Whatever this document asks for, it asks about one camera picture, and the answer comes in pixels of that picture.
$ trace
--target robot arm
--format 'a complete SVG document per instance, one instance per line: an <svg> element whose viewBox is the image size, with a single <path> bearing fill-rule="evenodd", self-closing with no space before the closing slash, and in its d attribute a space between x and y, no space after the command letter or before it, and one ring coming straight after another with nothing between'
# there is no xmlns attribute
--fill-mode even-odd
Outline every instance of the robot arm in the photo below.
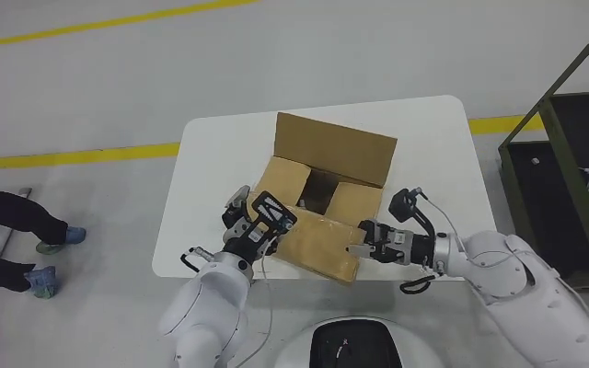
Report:
<svg viewBox="0 0 589 368"><path fill-rule="evenodd" d="M398 193L389 211L401 223L414 218L427 235L370 220L364 244L348 248L379 262L422 265L438 275L463 277L503 335L535 367L589 367L589 317L579 296L518 236L487 231L461 240L436 234L417 209L420 189ZM422 293L435 276L402 285ZM412 286L422 287L418 290Z"/></svg>
<svg viewBox="0 0 589 368"><path fill-rule="evenodd" d="M273 252L280 236L296 223L296 217L266 191L252 202L258 214L252 221L248 194L249 187L242 187L226 205L222 251L213 255L196 247L180 257L197 275L180 288L159 323L160 333L175 340L180 368L222 368L235 356L246 337L251 266ZM199 270L189 262L190 255L208 262Z"/></svg>

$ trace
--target person's leg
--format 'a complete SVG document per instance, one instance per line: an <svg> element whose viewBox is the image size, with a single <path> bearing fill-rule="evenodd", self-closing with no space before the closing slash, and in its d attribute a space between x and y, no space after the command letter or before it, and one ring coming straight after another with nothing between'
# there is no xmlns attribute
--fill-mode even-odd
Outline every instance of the person's leg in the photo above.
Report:
<svg viewBox="0 0 589 368"><path fill-rule="evenodd" d="M30 289L30 282L25 278L25 273L31 272L34 264L20 264L0 259L0 287L13 292L22 293Z"/></svg>
<svg viewBox="0 0 589 368"><path fill-rule="evenodd" d="M51 216L34 201L0 191L0 224L32 232L46 244L65 243L67 223Z"/></svg>

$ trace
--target yellow stripe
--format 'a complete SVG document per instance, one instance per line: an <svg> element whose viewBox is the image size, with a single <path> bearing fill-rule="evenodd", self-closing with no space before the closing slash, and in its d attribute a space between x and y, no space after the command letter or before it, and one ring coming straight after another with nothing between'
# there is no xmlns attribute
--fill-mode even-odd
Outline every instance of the yellow stripe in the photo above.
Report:
<svg viewBox="0 0 589 368"><path fill-rule="evenodd" d="M470 133L477 134L493 134L497 132L510 132L523 119L521 115L518 116L503 116L500 118L475 119L468 121ZM536 114L531 121L527 123L525 131L536 131L544 129L544 124L540 116Z"/></svg>
<svg viewBox="0 0 589 368"><path fill-rule="evenodd" d="M468 122L472 134L508 133L523 116L476 119ZM536 115L525 127L527 131L544 129ZM137 147L109 148L96 151L68 152L64 154L22 155L0 157L0 168L56 167L98 162L137 160L142 158L170 157L178 154L180 143L140 145Z"/></svg>
<svg viewBox="0 0 589 368"><path fill-rule="evenodd" d="M222 7L242 6L245 4L255 3L259 0L216 0L210 3L194 4L191 6L177 7L174 9L158 10L151 13L140 14L130 17L119 17L111 20L103 20L99 22L76 24L73 26L63 27L59 29L43 30L41 32L34 32L20 36L6 37L0 39L0 44L17 43L26 40L45 39L48 37L60 36L66 33L83 32L90 29L105 29L108 27L116 27L124 24L132 24L145 22L147 20L160 19L162 17L184 16L191 13L201 12L205 10L219 9Z"/></svg>
<svg viewBox="0 0 589 368"><path fill-rule="evenodd" d="M59 165L80 165L141 158L169 157L178 155L179 147L180 143L154 144L96 151L68 152L64 154L0 157L0 168L56 167Z"/></svg>

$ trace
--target cardboard box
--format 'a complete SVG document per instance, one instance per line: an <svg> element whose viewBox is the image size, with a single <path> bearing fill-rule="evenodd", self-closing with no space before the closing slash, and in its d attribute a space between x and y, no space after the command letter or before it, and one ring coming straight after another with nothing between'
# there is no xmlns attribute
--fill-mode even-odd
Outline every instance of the cardboard box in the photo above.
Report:
<svg viewBox="0 0 589 368"><path fill-rule="evenodd" d="M378 211L396 144L395 138L279 112L274 156L254 192L269 191L298 222L274 257L353 282L359 262L345 248L362 242L357 225Z"/></svg>

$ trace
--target table top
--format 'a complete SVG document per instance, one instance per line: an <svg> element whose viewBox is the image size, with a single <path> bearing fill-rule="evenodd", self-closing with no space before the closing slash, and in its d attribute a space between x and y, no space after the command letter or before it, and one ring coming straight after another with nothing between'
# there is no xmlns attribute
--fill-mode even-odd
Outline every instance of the table top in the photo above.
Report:
<svg viewBox="0 0 589 368"><path fill-rule="evenodd" d="M214 253L222 249L221 214L241 186L252 188L273 153L276 113L261 112L196 119L182 135L152 266L161 277L190 278L194 272L179 257L190 247ZM393 195L422 187L450 217L459 235L495 230L468 121L462 103L452 96L410 98L284 112L398 138L377 220L416 233L413 220L399 224L388 213ZM426 201L418 207L437 231L451 231L445 218ZM204 260L191 257L197 267ZM268 257L270 279L319 279L314 273ZM260 263L254 264L261 277ZM380 264L361 259L357 280L413 280L419 266Z"/></svg>

